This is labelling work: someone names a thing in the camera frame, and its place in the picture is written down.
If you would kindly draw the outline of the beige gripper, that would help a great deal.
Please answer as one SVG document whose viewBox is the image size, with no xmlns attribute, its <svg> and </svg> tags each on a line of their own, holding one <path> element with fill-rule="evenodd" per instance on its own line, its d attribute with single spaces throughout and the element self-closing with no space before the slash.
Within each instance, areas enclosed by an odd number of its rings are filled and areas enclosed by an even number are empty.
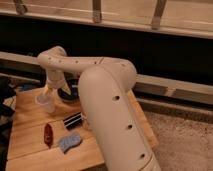
<svg viewBox="0 0 213 171">
<path fill-rule="evenodd" d="M 67 93 L 68 95 L 71 95 L 71 90 L 68 86 L 68 84 L 66 83 L 65 80 L 65 76 L 64 73 L 60 70 L 47 70 L 46 71 L 46 83 L 47 85 L 45 85 L 43 87 L 43 95 L 48 95 L 51 91 L 50 88 L 61 88 L 65 93 Z"/>
</svg>

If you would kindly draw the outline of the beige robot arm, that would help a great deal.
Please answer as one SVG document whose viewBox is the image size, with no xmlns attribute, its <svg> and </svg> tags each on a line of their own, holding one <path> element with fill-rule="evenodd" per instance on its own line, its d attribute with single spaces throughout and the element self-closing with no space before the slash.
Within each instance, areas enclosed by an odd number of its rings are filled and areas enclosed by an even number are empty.
<svg viewBox="0 0 213 171">
<path fill-rule="evenodd" d="M 65 73 L 78 74 L 78 94 L 109 171 L 161 171 L 127 92 L 136 83 L 132 62 L 112 57 L 69 57 L 56 46 L 40 53 L 46 83 L 58 89 Z"/>
</svg>

